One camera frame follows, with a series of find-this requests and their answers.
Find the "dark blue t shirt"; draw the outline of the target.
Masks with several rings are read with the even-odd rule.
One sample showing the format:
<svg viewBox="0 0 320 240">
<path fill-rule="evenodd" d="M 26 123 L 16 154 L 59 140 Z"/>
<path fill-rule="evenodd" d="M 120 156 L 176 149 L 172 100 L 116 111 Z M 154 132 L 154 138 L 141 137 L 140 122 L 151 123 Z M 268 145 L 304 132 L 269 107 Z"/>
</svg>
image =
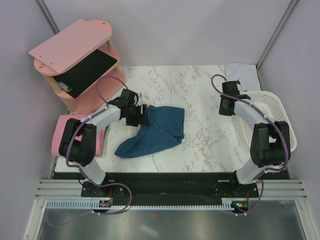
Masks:
<svg viewBox="0 0 320 240">
<path fill-rule="evenodd" d="M 115 155 L 132 159 L 178 146 L 184 138 L 185 109 L 173 106 L 147 108 L 149 125 L 142 125 L 137 135 L 122 142 Z"/>
</svg>

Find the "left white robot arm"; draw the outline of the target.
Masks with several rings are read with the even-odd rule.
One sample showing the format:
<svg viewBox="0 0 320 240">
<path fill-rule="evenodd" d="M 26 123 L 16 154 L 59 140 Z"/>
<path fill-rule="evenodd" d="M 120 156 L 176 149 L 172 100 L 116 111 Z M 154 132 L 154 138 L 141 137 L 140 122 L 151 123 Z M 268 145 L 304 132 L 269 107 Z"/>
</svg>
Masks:
<svg viewBox="0 0 320 240">
<path fill-rule="evenodd" d="M 106 173 L 97 163 L 97 135 L 109 125 L 125 119 L 127 126 L 149 125 L 148 107 L 139 104 L 136 92 L 123 89 L 121 95 L 106 103 L 106 107 L 81 119 L 70 118 L 66 121 L 58 152 L 65 157 L 66 164 L 77 168 L 91 183 L 92 191 L 99 197 L 106 196 L 110 185 L 105 181 Z"/>
</svg>

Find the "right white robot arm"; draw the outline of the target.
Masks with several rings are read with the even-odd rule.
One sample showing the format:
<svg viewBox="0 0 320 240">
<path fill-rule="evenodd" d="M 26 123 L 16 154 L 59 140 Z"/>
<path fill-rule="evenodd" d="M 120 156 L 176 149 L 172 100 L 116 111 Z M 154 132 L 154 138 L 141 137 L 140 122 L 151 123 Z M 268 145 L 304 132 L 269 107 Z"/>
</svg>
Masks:
<svg viewBox="0 0 320 240">
<path fill-rule="evenodd" d="M 254 183 L 267 172 L 280 172 L 291 157 L 290 127 L 286 121 L 275 121 L 264 114 L 247 94 L 241 94 L 236 81 L 222 83 L 219 114 L 238 116 L 252 130 L 249 149 L 250 159 L 235 172 L 236 180 L 229 184 L 235 197 L 247 191 L 247 184 Z"/>
</svg>

